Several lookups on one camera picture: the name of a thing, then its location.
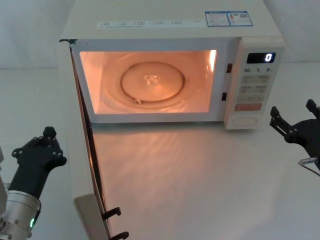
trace green indicator light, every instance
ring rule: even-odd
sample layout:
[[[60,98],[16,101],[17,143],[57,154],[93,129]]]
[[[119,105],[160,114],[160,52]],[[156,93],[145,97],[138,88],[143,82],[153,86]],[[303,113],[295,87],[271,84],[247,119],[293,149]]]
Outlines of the green indicator light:
[[[30,222],[30,228],[33,228],[34,227],[34,223],[35,223],[35,219],[32,218],[31,222]]]

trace microwave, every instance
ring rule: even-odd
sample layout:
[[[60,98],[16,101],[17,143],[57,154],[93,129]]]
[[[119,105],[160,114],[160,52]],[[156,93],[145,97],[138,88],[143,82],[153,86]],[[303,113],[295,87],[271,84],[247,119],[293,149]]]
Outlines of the microwave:
[[[257,129],[284,47],[262,0],[76,0],[57,56],[74,203],[89,238],[111,238],[91,124]]]

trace digital display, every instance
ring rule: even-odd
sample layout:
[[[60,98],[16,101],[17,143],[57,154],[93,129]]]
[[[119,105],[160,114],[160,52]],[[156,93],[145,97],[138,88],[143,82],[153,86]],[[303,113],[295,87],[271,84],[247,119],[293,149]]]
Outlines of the digital display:
[[[246,60],[247,64],[271,64],[276,57],[275,52],[254,52],[249,53]]]

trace microwave button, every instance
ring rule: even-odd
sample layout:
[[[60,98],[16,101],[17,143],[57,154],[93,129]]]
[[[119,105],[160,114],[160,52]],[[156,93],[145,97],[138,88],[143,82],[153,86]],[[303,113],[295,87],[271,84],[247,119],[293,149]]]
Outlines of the microwave button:
[[[260,111],[262,103],[239,103],[235,105],[236,112]]]
[[[242,85],[240,87],[241,94],[251,94],[254,90],[255,90],[254,87],[251,85]]]
[[[240,94],[237,103],[261,103],[265,99],[264,94]]]
[[[268,84],[270,80],[269,75],[260,75],[257,77],[257,84]]]
[[[257,85],[257,86],[254,86],[254,90],[253,90],[253,93],[259,93],[259,94],[264,94],[266,93],[267,91],[267,85]]]
[[[255,117],[237,117],[232,121],[234,126],[251,126],[257,122]]]
[[[256,82],[257,76],[243,76],[241,79],[242,84],[254,84]]]

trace microwave top panel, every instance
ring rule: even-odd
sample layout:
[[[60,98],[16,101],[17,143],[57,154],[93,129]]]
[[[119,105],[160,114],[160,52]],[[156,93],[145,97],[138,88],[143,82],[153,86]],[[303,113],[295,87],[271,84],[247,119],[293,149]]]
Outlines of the microwave top panel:
[[[274,36],[281,33],[263,0],[75,0],[61,39]]]

